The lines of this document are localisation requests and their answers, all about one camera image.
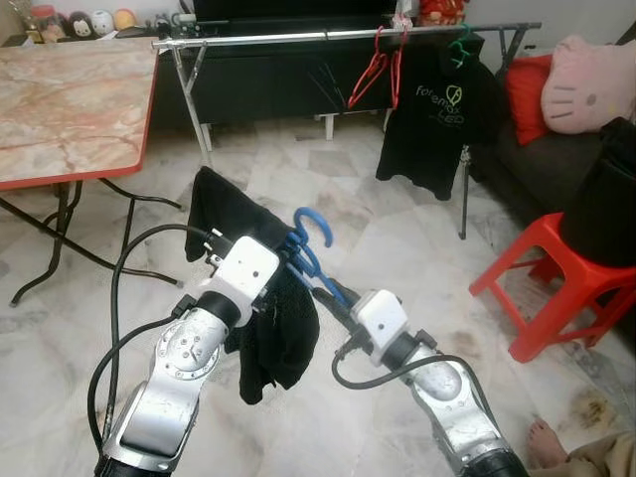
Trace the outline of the black plastic bucket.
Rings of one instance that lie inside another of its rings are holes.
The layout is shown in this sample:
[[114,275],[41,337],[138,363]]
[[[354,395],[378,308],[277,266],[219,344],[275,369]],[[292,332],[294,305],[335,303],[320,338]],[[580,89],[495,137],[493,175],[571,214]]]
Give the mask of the black plastic bucket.
[[614,118],[601,150],[560,218],[564,244],[601,266],[636,264],[636,126]]

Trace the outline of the black polo shirt with logo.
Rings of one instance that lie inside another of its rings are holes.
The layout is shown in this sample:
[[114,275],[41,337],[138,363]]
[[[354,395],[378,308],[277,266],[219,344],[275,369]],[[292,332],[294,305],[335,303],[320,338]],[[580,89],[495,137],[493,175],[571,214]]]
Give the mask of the black polo shirt with logo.
[[506,117],[503,84],[481,60],[457,67],[444,44],[410,42],[376,178],[405,177],[448,201],[464,147],[495,142]]

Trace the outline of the black flat television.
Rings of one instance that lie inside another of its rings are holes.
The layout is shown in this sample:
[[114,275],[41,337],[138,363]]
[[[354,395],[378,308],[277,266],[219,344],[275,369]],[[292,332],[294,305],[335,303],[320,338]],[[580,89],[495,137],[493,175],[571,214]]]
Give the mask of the black flat television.
[[378,17],[398,0],[192,0],[200,20]]

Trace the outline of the black TV console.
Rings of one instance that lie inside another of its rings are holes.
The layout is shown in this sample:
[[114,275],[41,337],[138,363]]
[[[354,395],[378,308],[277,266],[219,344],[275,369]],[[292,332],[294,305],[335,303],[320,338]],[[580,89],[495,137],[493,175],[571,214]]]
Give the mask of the black TV console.
[[[412,35],[401,60],[399,99],[407,99],[409,70],[453,67],[446,56],[448,45],[458,37],[450,35]],[[391,105],[388,76],[384,73],[347,109],[347,98],[354,94],[373,55],[373,38],[266,44],[213,46],[206,50],[199,75],[191,89],[197,118],[201,124],[267,121],[337,112],[363,112]],[[153,104],[149,113],[150,130],[192,132],[192,122],[179,86],[172,52],[156,60]]]

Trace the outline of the red plastic stool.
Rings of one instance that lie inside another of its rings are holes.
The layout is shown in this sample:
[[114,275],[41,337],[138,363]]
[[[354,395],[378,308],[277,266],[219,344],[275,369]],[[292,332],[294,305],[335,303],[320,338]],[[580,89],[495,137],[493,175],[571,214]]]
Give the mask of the red plastic stool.
[[[473,296],[490,291],[509,315],[517,336],[509,354],[528,363],[546,347],[580,340],[594,347],[636,303],[636,268],[603,266],[569,248],[560,235],[563,214],[537,218],[513,244],[472,282]],[[562,285],[535,317],[519,312],[499,278],[514,268],[529,269],[543,283]]]

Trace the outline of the red gold figurine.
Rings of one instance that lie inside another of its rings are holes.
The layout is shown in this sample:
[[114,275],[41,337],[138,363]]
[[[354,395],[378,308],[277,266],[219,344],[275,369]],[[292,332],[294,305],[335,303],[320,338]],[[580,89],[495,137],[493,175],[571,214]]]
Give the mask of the red gold figurine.
[[458,26],[468,0],[418,0],[417,26]]

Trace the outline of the red capped brown toy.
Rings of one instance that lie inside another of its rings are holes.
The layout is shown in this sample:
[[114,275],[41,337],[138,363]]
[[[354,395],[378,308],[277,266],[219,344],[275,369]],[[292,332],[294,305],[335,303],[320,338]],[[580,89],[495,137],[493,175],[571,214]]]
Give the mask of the red capped brown toy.
[[61,26],[61,18],[54,6],[35,5],[29,12],[31,12],[33,23],[35,23],[37,31],[40,32],[44,44],[55,44],[65,36],[63,26]]

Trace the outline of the white round plush toy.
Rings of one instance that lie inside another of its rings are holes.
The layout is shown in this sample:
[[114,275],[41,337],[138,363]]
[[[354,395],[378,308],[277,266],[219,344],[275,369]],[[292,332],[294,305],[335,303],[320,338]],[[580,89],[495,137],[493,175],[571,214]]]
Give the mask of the white round plush toy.
[[90,25],[97,36],[107,36],[115,31],[113,14],[107,10],[95,10],[90,14]]

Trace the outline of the green plastic hanger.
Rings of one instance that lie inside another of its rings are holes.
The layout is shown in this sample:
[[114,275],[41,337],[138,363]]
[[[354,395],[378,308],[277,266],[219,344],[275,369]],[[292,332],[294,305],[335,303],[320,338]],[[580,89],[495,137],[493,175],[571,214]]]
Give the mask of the green plastic hanger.
[[482,38],[474,33],[473,28],[467,23],[460,23],[460,33],[448,45],[448,60],[450,67],[460,70],[473,58],[480,55]]

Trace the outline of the pink cat face pillow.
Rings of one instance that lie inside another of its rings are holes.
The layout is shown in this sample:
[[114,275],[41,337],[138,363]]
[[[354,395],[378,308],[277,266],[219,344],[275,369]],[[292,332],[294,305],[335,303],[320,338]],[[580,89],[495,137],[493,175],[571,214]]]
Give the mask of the pink cat face pillow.
[[598,132],[614,118],[632,118],[636,46],[563,38],[553,51],[541,106],[547,127],[558,133]]

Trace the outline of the black round plush toy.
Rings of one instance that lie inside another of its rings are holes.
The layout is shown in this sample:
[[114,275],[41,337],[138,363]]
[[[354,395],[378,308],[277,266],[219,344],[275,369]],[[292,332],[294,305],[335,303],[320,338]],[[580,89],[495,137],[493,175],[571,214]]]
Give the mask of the black round plush toy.
[[92,28],[92,21],[89,14],[84,12],[72,12],[65,18],[68,38],[74,41],[94,40],[96,34]]

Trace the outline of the person in khaki trousers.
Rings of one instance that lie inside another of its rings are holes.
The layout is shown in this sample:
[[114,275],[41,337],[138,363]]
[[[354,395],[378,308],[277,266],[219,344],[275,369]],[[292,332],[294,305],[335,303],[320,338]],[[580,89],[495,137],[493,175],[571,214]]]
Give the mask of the person in khaki trousers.
[[557,433],[537,418],[528,430],[529,454],[537,468],[529,477],[631,477],[636,436],[613,433],[573,451],[563,449]]

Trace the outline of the blue plastic hanger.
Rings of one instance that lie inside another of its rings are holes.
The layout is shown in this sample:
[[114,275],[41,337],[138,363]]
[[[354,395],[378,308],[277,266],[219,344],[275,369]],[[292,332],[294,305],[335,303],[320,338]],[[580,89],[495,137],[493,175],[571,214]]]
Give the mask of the blue plastic hanger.
[[294,228],[286,236],[285,245],[283,246],[283,249],[291,251],[289,268],[301,281],[306,281],[308,278],[315,278],[315,280],[321,281],[323,286],[335,298],[336,303],[344,305],[345,308],[350,308],[353,303],[347,299],[345,292],[341,290],[340,286],[337,286],[333,278],[323,272],[321,260],[315,255],[312,246],[309,244],[310,239],[309,233],[306,232],[305,219],[308,219],[309,222],[318,227],[323,238],[324,248],[331,248],[335,244],[335,235],[333,235],[330,224],[322,217],[322,214],[312,208],[308,208],[308,206],[300,206],[292,214]]

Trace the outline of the plain black garment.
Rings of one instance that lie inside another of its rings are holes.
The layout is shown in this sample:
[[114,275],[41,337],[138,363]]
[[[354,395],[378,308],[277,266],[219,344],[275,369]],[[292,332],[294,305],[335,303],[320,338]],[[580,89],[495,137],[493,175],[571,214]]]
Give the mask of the plain black garment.
[[[219,232],[231,242],[250,236],[282,251],[289,262],[283,246],[292,227],[206,165],[192,183],[188,226]],[[295,386],[313,358],[321,326],[308,285],[296,278],[298,290],[291,299],[263,298],[250,321],[227,337],[227,353],[239,354],[238,392],[246,404],[258,404],[268,386]]]

